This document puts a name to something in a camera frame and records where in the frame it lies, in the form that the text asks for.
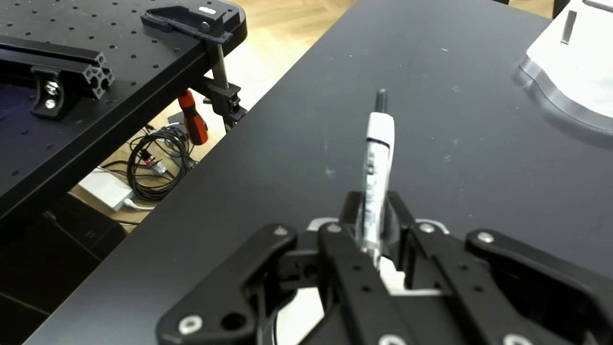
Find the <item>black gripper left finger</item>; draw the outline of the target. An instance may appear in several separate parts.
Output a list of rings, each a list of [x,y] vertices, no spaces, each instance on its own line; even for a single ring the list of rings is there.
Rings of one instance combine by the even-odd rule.
[[[275,317],[300,287],[323,315],[298,345],[376,345],[382,283],[352,239],[361,195],[315,231],[265,223],[198,279],[156,321],[158,345],[271,345]]]

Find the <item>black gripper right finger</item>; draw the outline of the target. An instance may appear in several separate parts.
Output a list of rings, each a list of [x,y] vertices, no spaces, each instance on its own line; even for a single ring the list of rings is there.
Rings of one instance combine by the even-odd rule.
[[[415,218],[396,191],[392,262],[407,290],[438,290],[468,345],[613,345],[608,277],[501,231],[463,239]]]

